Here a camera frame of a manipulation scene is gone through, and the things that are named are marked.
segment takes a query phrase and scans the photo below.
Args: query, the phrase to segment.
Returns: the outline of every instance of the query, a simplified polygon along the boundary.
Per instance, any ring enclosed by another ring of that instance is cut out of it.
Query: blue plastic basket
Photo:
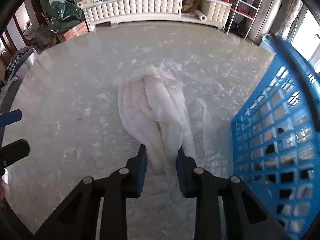
[[[287,42],[231,122],[234,174],[245,181],[292,239],[320,210],[320,83]]]

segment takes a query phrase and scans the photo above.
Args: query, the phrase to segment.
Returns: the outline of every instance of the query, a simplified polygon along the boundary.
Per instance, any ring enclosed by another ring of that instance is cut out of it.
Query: shelving rack
[[[243,13],[237,11],[237,8],[238,8],[240,2],[243,3],[243,4],[246,4],[247,6],[251,7],[252,9],[254,9],[254,10],[256,11],[253,18],[250,17],[250,16],[248,16],[248,15],[246,15],[246,14],[243,14]],[[232,24],[232,22],[233,22],[233,19],[235,18],[235,15],[236,15],[236,14],[239,14],[239,15],[242,15],[242,16],[244,16],[244,17],[246,17],[246,18],[248,18],[249,20],[252,21],[251,24],[250,24],[250,27],[249,27],[249,29],[248,29],[245,37],[244,37],[244,39],[246,39],[247,36],[248,36],[248,34],[249,34],[249,31],[250,31],[251,28],[252,28],[252,25],[253,25],[253,23],[254,23],[254,20],[256,19],[256,16],[257,16],[258,11],[259,11],[259,9],[260,9],[261,3],[262,3],[262,0],[259,0],[259,5],[258,5],[258,7],[254,7],[253,5],[250,5],[249,3],[245,2],[245,1],[236,0],[236,6],[235,6],[235,8],[232,8],[232,7],[231,7],[231,11],[233,11],[233,15],[232,15],[232,17],[231,17],[231,21],[230,21],[230,25],[229,25],[228,30],[227,30],[227,34],[229,34],[229,31],[230,31],[230,28],[231,28],[231,24]]]

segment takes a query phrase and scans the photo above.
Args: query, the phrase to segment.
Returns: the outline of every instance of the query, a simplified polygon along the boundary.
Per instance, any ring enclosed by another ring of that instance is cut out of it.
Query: green plastic bag
[[[81,22],[82,9],[70,2],[54,1],[47,7],[52,17],[49,29],[54,33],[63,33]]]

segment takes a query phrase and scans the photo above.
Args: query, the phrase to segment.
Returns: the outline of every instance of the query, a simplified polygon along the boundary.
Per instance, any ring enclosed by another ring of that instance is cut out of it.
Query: human hand
[[[4,193],[5,193],[5,190],[2,185],[2,178],[0,177],[0,201],[2,201],[4,199]]]

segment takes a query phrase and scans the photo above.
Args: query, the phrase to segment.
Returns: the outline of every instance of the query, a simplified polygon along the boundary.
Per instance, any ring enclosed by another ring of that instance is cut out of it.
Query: curtain
[[[301,0],[289,0],[285,20],[278,31],[278,35],[282,36],[284,40],[287,39],[290,27],[299,14],[302,5],[303,2]]]

